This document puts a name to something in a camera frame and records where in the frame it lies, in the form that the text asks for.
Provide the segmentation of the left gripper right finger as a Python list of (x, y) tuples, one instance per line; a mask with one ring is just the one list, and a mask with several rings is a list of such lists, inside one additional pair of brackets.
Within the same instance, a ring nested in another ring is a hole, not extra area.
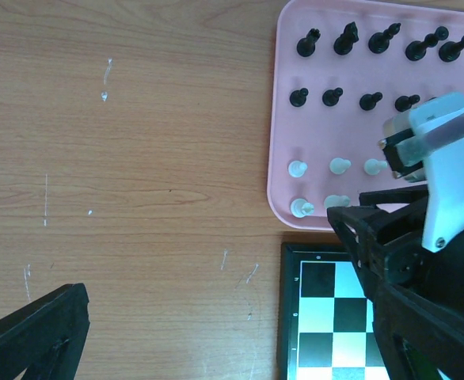
[(464, 379), (464, 317), (399, 286), (381, 285), (373, 327), (392, 379)]

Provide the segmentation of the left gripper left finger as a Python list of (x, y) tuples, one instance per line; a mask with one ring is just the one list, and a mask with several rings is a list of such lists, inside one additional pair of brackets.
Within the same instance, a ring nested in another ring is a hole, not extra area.
[(73, 379), (89, 331), (82, 283), (65, 284), (0, 319), (0, 379)]

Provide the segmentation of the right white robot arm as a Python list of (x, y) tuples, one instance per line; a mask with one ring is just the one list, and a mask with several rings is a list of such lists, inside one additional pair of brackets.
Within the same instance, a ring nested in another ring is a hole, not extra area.
[(363, 292), (418, 284), (437, 302), (464, 303), (464, 96), (449, 93), (389, 118), (379, 147), (404, 188), (364, 192), (331, 207)]

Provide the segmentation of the white knight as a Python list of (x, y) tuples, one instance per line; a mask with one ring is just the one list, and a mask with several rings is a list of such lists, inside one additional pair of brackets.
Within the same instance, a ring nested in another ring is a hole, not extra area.
[(324, 199), (324, 208), (327, 210), (331, 207), (348, 207), (351, 199), (348, 196), (330, 195)]

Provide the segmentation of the white rook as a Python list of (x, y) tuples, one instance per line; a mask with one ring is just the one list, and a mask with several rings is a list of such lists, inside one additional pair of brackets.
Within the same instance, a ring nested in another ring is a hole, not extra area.
[(314, 205), (307, 199), (298, 198), (291, 202), (290, 210), (293, 216), (301, 219), (314, 213)]

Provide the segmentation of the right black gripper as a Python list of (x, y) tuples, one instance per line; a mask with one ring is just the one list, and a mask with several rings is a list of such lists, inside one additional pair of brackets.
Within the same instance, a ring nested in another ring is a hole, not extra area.
[(427, 188), (359, 195), (359, 205), (329, 207), (330, 226), (350, 254), (363, 293), (374, 301), (382, 285), (398, 285), (431, 301), (452, 301), (443, 260), (422, 246)]

